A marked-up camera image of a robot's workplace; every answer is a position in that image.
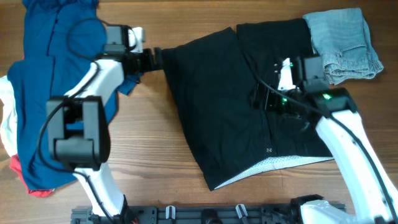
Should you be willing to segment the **black shorts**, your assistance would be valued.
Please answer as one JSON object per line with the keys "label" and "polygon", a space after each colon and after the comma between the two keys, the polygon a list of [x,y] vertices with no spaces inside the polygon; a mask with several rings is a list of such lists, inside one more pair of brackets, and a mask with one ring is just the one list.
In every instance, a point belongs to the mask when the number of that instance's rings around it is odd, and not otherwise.
{"label": "black shorts", "polygon": [[162,51],[185,139],[210,190],[332,158],[308,121],[266,106],[280,62],[312,53],[303,19],[239,24]]}

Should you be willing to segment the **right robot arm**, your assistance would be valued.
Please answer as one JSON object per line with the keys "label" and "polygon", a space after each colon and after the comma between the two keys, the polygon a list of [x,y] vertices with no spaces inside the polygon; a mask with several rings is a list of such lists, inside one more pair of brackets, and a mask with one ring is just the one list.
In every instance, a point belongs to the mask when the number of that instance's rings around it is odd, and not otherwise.
{"label": "right robot arm", "polygon": [[311,122],[331,152],[354,205],[350,215],[319,195],[291,201],[296,223],[397,223],[397,189],[386,174],[363,127],[358,108],[345,88],[329,87],[320,56],[287,58],[275,65],[277,88],[253,71],[275,99],[266,105]]}

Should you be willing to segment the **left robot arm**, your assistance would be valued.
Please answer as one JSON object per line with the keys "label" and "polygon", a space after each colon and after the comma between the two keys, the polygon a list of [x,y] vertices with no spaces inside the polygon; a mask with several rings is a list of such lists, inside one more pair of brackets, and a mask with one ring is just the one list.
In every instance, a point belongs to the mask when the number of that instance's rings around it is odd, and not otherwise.
{"label": "left robot arm", "polygon": [[129,76],[159,69],[159,49],[145,49],[144,41],[141,27],[108,25],[103,53],[90,59],[85,76],[46,104],[39,135],[48,134],[49,155],[62,164],[58,172],[73,174],[85,190],[91,202],[85,222],[137,223],[107,163],[111,138],[104,107]]}

